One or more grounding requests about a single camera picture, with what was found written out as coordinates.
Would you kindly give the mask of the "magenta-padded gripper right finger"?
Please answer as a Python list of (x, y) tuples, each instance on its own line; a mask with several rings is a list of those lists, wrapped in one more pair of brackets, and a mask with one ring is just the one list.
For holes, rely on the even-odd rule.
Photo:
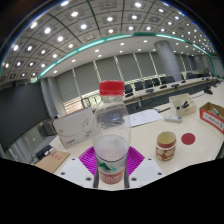
[(130, 147), (126, 159), (125, 187), (140, 188), (165, 176), (157, 162)]

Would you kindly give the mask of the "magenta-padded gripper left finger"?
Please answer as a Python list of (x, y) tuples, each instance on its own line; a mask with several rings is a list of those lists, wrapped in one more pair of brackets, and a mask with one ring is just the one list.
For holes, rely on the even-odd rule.
[(71, 157), (58, 176), (81, 187), (93, 187), (97, 172), (94, 148), (90, 147), (79, 157)]

